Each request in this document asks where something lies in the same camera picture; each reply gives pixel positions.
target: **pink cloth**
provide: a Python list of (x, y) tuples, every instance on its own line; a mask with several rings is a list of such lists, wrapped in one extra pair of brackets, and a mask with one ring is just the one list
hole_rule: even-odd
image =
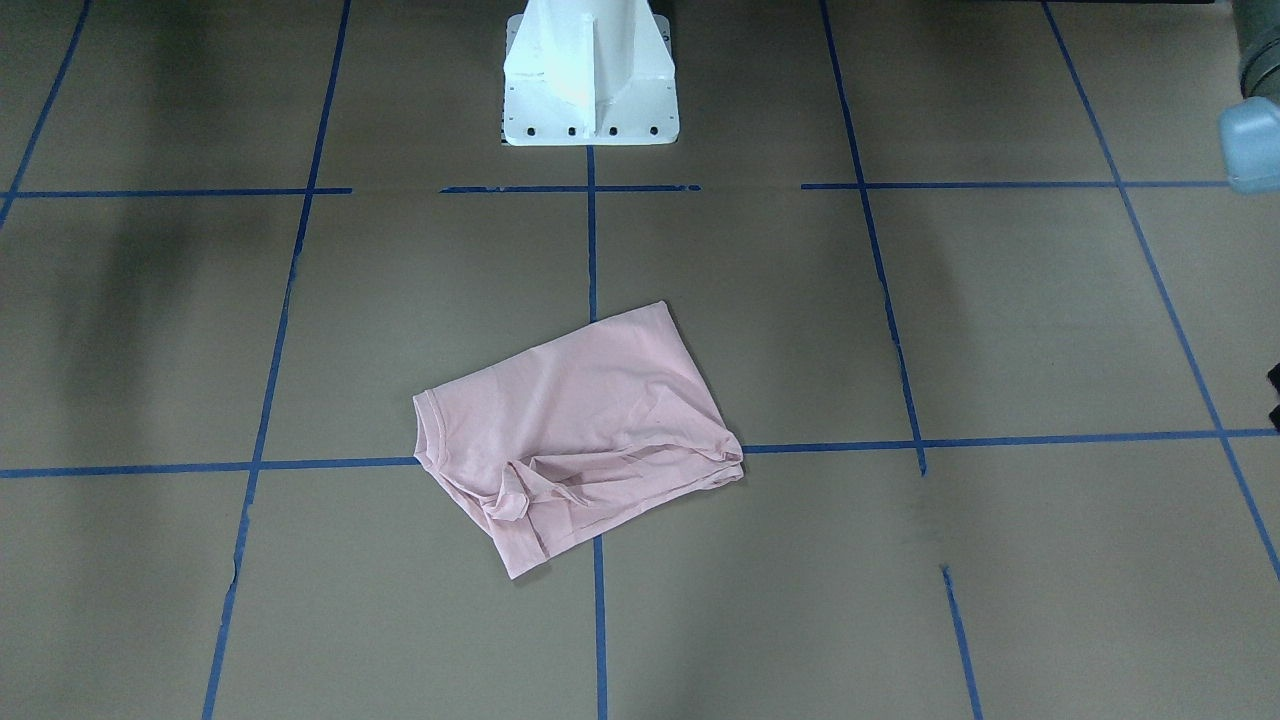
[(742, 477), (666, 302), (413, 397), (417, 448), (511, 578), (695, 489)]

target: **wrinkled fabric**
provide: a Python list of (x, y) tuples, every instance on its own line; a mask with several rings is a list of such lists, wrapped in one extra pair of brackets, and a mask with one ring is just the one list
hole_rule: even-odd
[(666, 302), (413, 397), (422, 464), (515, 579), (696, 489), (742, 477)]

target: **horizontal blue line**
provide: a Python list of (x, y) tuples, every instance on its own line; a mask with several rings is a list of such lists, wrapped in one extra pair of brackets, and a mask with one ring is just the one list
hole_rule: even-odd
[[(1125, 187), (1228, 187), (1226, 181), (1137, 181)], [(968, 190), (1116, 187), (1112, 181), (806, 182), (800, 190)]]
[(230, 187), (209, 190), (37, 190), (10, 193), (37, 200), (56, 197), (243, 197), (252, 195), (351, 195), (349, 187)]
[(700, 184), (598, 184), (589, 188), (585, 184), (507, 184), (507, 186), (463, 186), (452, 184), (440, 191), (443, 195), (503, 193), (503, 192), (698, 192)]
[[(1169, 430), (1151, 433), (1097, 433), (1075, 436), (1007, 436), (975, 438), (922, 439), (924, 447), (1001, 447), (1037, 445), (1091, 445), (1106, 442), (1161, 442), (1185, 439), (1280, 437), (1271, 428), (1239, 428), (1217, 430)], [(809, 442), (781, 445), (746, 445), (748, 455), (781, 455), (787, 452), (861, 452), (870, 450), (913, 450), (914, 439), (873, 439), (859, 442)], [(325, 468), (388, 468), (417, 465), (417, 459), (403, 455), (390, 457), (328, 457), (308, 460), (264, 460), (260, 470), (317, 470)], [(172, 465), (104, 465), (93, 468), (14, 468), (0, 469), (0, 478), (58, 478), (74, 475), (143, 475), (173, 473), (232, 473), (253, 468), (253, 462), (186, 462)]]
[(173, 473), (237, 473), (252, 462), (175, 462), (172, 465), (102, 465), (96, 468), (0, 469), (0, 478), (70, 478), (84, 475), (161, 475)]

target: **folded cloth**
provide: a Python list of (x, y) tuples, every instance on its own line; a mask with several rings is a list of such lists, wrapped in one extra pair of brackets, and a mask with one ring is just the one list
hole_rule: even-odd
[(515, 579), (645, 510), (742, 477), (666, 302), (413, 397), (413, 456)]

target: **fabric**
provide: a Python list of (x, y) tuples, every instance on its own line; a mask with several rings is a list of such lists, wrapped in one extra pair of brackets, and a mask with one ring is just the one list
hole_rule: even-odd
[(515, 579), (645, 510), (742, 477), (664, 302), (413, 397), (413, 456)]

